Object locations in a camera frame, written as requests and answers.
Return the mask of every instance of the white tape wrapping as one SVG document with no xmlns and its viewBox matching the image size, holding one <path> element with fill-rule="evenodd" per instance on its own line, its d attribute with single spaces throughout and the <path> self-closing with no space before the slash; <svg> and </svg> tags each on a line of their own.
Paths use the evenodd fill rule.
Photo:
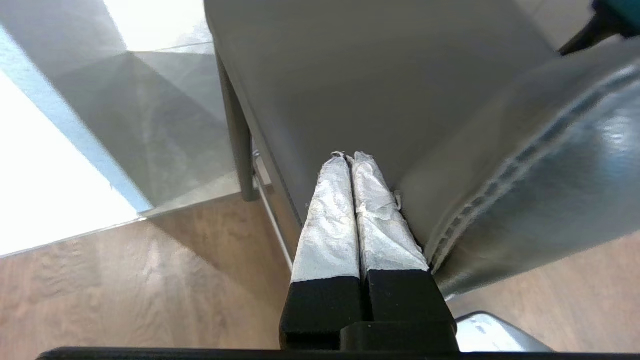
<svg viewBox="0 0 640 360">
<path fill-rule="evenodd" d="M 291 282 L 360 277 L 358 232 L 353 211 L 351 171 L 334 153 L 320 171 L 302 229 Z"/>
<path fill-rule="evenodd" d="M 363 274 L 369 270 L 428 271 L 373 157 L 356 152 L 351 171 Z"/>
</svg>

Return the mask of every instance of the gray chair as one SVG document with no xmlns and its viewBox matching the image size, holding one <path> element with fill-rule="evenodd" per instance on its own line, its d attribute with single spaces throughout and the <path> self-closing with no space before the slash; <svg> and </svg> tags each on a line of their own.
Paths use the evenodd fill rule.
<svg viewBox="0 0 640 360">
<path fill-rule="evenodd" d="M 205 9 L 243 196 L 254 139 L 278 219 L 332 151 L 372 154 L 447 297 L 640 227 L 639 41 L 561 58 L 512 0 Z"/>
</svg>

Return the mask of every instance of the chair backrest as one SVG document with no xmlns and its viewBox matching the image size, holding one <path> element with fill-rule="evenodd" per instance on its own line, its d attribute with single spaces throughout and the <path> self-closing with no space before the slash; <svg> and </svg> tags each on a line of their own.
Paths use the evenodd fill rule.
<svg viewBox="0 0 640 360">
<path fill-rule="evenodd" d="M 445 295 L 638 230 L 640 40 L 520 77 L 397 190 Z"/>
</svg>

